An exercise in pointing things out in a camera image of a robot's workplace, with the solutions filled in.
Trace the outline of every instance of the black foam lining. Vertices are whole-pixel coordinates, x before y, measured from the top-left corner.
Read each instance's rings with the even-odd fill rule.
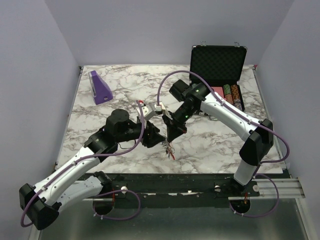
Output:
[[[247,49],[243,46],[196,46],[192,49],[190,71],[210,84],[236,84],[240,79]],[[199,80],[190,75],[192,83]]]

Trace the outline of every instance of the white marble surface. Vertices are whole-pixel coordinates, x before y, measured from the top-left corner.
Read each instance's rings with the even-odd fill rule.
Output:
[[[88,72],[96,70],[113,92],[113,100],[95,105],[92,99]],[[114,109],[125,109],[130,118],[137,117],[135,100],[151,104],[156,102],[156,94],[161,80],[170,72],[189,70],[188,65],[109,65],[85,66],[76,94],[72,114],[58,160],[58,168],[75,155],[87,138],[102,127]],[[163,85],[160,100],[170,111],[175,111],[181,103],[169,93],[169,88],[178,79],[189,83],[188,75],[176,74]],[[266,117],[253,70],[245,66],[239,81],[245,110],[248,115],[259,119]],[[165,125],[160,116],[151,120],[163,135]],[[187,133],[173,141],[176,160],[165,156],[161,144],[145,148],[141,144],[132,152],[108,157],[89,172],[106,173],[234,173],[240,162],[239,150],[244,142],[220,121],[209,121],[204,116],[193,116],[188,120]],[[122,143],[123,148],[132,142]],[[279,159],[272,147],[267,159]],[[282,173],[280,164],[264,164],[263,173]]]

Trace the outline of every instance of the poker chip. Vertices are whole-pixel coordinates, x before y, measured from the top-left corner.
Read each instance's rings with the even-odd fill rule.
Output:
[[[231,94],[230,85],[228,84],[223,85],[223,92],[224,92],[224,96],[226,96],[227,94]]]
[[[225,99],[226,99],[226,101],[228,102],[228,103],[230,103],[230,104],[234,104],[234,101],[233,101],[233,99],[232,99],[232,95],[231,94],[227,94],[227,95],[225,95],[224,96],[225,97]]]
[[[240,99],[233,100],[233,106],[235,106],[237,109],[242,111],[242,105],[241,105],[241,100]]]
[[[235,101],[236,99],[240,100],[238,86],[237,85],[231,85],[230,88],[231,88],[231,95],[232,95],[233,101]]]

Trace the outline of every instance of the metal floor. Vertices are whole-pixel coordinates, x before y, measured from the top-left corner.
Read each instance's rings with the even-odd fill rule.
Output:
[[[268,211],[275,200],[252,200],[250,214]],[[115,209],[129,216],[133,209]],[[234,215],[229,208],[142,209],[128,221],[93,217],[92,201],[66,209],[40,234],[41,240],[307,240],[296,201],[281,200],[263,218]]]

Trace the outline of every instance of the lavender wall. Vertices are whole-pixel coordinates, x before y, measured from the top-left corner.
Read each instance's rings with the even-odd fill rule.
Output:
[[[78,74],[43,0],[1,2],[1,240],[28,238],[30,228],[20,227],[18,191],[54,169]]]
[[[259,63],[257,74],[275,130],[291,146],[320,236],[320,1],[295,0]]]
[[[248,47],[257,64],[294,0],[45,0],[82,65],[188,64],[192,45]]]

